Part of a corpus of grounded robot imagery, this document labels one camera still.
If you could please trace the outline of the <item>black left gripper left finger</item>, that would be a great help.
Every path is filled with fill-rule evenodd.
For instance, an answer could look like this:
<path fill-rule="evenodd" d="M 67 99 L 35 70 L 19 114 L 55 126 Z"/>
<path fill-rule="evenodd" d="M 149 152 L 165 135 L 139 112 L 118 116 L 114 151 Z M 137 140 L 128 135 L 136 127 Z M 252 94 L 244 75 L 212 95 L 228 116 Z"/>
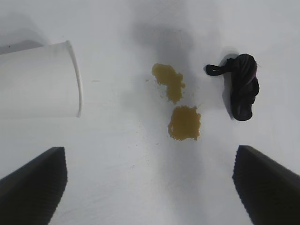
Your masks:
<path fill-rule="evenodd" d="M 63 147 L 52 147 L 0 180 L 2 225 L 47 225 L 68 182 Z"/>

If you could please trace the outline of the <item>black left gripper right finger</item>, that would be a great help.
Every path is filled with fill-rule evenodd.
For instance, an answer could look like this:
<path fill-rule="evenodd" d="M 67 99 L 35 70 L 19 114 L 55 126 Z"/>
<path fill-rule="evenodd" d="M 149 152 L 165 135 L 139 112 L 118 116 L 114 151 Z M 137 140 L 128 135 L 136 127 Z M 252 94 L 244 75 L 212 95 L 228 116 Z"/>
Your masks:
<path fill-rule="evenodd" d="M 237 149 L 232 180 L 254 225 L 300 223 L 300 177 L 248 145 Z"/>

